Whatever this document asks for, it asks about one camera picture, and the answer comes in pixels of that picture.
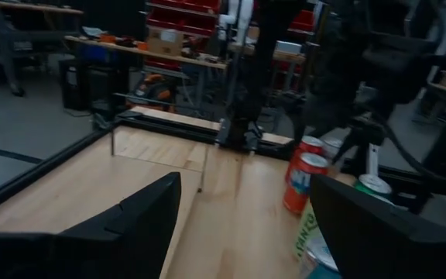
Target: black aluminum frame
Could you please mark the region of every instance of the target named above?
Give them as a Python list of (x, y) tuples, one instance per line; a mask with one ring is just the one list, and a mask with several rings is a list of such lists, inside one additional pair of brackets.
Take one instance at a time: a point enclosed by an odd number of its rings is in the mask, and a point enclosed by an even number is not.
[[(78, 140), (52, 157), (37, 164), (27, 172), (20, 174), (19, 176), (14, 177), (12, 180), (1, 185), (0, 204), (11, 198), (13, 195), (18, 194), (23, 189), (29, 187), (41, 177), (44, 177), (61, 164), (68, 161), (71, 157), (80, 153), (82, 150), (108, 134), (110, 134), (111, 138), (113, 139), (111, 141), (111, 155), (115, 155), (115, 129), (119, 126), (144, 129), (155, 133), (176, 136), (186, 140), (193, 140), (207, 144), (215, 143), (215, 139), (218, 135), (218, 131), (215, 129), (160, 119), (144, 115), (140, 112), (123, 112), (116, 116), (114, 123), (107, 129), (92, 132), (83, 139)], [(279, 146), (279, 144), (260, 140), (259, 148), (256, 150), (256, 154), (279, 160), (290, 159), (290, 154), (277, 152), (276, 150), (270, 148), (273, 146)], [(346, 160), (345, 167), (342, 169), (342, 171), (348, 174), (349, 170), (351, 169), (352, 162), (350, 160)], [(394, 203), (407, 207), (412, 213), (419, 213), (426, 201), (431, 196), (431, 193), (427, 189), (421, 187), (424, 181), (419, 174), (380, 166), (379, 176), (392, 185), (394, 190)]]

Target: green soda can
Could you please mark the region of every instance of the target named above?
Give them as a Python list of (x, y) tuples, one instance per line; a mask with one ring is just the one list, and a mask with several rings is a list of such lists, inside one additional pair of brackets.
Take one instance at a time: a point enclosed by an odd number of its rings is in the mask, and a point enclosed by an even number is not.
[(307, 198), (306, 206), (302, 211), (302, 217), (300, 217), (299, 232), (293, 244), (293, 254), (297, 259), (300, 259), (306, 250), (307, 241), (319, 234), (320, 230), (317, 226), (313, 205), (310, 203), (310, 198)]
[(363, 191), (368, 195), (375, 195), (382, 198), (389, 198), (392, 188), (383, 179), (372, 175), (363, 174), (355, 182), (354, 188)]

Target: orange object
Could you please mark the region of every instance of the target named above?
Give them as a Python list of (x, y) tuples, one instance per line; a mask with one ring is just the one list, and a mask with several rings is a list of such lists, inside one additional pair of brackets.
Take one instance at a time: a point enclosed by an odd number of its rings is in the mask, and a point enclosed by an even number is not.
[(139, 50), (148, 50), (146, 42), (137, 42), (137, 48)]
[(288, 181), (290, 179), (290, 172), (292, 171), (293, 166), (297, 164), (296, 162), (300, 159), (300, 155), (302, 153), (314, 153), (317, 155), (322, 155), (323, 145), (324, 143), (320, 139), (312, 136), (303, 136), (299, 146), (293, 152), (292, 159), (290, 160), (288, 168), (286, 169), (285, 181)]
[(113, 35), (101, 34), (99, 41), (103, 43), (116, 43), (116, 37)]
[(292, 213), (300, 214), (306, 206), (310, 190), (312, 174), (327, 174), (328, 162), (323, 157), (313, 153), (302, 153), (290, 172), (286, 183), (283, 204)]

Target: wooden tabletop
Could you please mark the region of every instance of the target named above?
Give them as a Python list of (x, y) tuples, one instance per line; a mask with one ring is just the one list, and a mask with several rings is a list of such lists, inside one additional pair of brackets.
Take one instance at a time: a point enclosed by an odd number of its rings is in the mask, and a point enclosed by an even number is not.
[(62, 7), (57, 7), (55, 5), (36, 5), (36, 4), (26, 4), (26, 3), (0, 2), (0, 8), (26, 9), (26, 10), (41, 11), (41, 12), (60, 12), (60, 13), (75, 14), (75, 15), (84, 14), (84, 12), (76, 9), (62, 8)]
[(113, 43), (103, 43), (103, 42), (98, 42), (98, 41), (94, 41), (94, 40), (89, 40), (85, 37), (79, 38), (76, 36), (65, 36), (65, 39), (74, 41), (77, 43), (85, 43), (85, 44), (92, 45), (92, 46), (105, 47), (110, 50), (128, 51), (131, 53), (136, 53), (136, 54), (140, 54), (140, 55), (144, 55), (144, 56), (148, 56), (148, 57), (163, 58), (163, 59), (167, 59), (167, 60), (174, 60), (174, 61), (178, 61), (178, 62), (182, 62), (182, 63), (195, 64), (195, 65), (212, 67), (212, 68), (217, 68), (217, 69), (222, 69), (222, 70), (226, 69), (226, 66), (227, 66), (227, 64), (224, 64), (224, 63), (209, 63), (206, 61), (186, 58), (186, 57), (182, 57), (182, 56), (170, 56), (170, 55), (161, 54), (161, 53), (154, 53), (154, 52), (151, 52), (148, 50), (139, 50), (136, 47), (118, 46)]
[[(228, 46), (228, 49), (231, 51), (234, 51), (234, 52), (240, 50), (241, 48), (242, 48), (242, 46), (240, 46), (236, 43), (231, 43)], [(254, 47), (253, 46), (245, 46), (244, 54), (245, 55), (253, 55)], [(277, 61), (282, 61), (282, 62), (291, 62), (291, 63), (295, 63), (295, 64), (302, 64), (306, 60), (306, 57), (303, 54), (293, 54), (293, 53), (286, 53), (283, 51), (275, 50), (275, 52), (273, 54), (273, 59), (277, 60)]]
[(116, 129), (115, 144), (112, 157), (109, 137), (99, 139), (1, 204), (0, 232), (59, 233), (179, 171), (180, 210), (161, 278), (297, 277), (298, 218), (282, 204), (287, 162), (129, 127)]

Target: red soda can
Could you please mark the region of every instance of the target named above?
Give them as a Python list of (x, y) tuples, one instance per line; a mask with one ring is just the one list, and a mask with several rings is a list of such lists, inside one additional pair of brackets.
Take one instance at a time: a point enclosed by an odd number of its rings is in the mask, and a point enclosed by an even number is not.
[(309, 195), (310, 176), (312, 174), (327, 174), (328, 162), (323, 157), (302, 153), (299, 160), (292, 166), (290, 179), (286, 183), (283, 204), (292, 213), (300, 214), (306, 205)]
[(296, 164), (295, 161), (299, 160), (302, 153), (314, 153), (321, 155), (323, 153), (323, 146), (324, 143), (321, 139), (317, 139), (313, 136), (303, 136), (299, 146), (293, 152), (292, 159), (290, 160), (288, 168), (286, 169), (285, 181), (290, 179), (290, 171), (292, 170), (292, 166)]

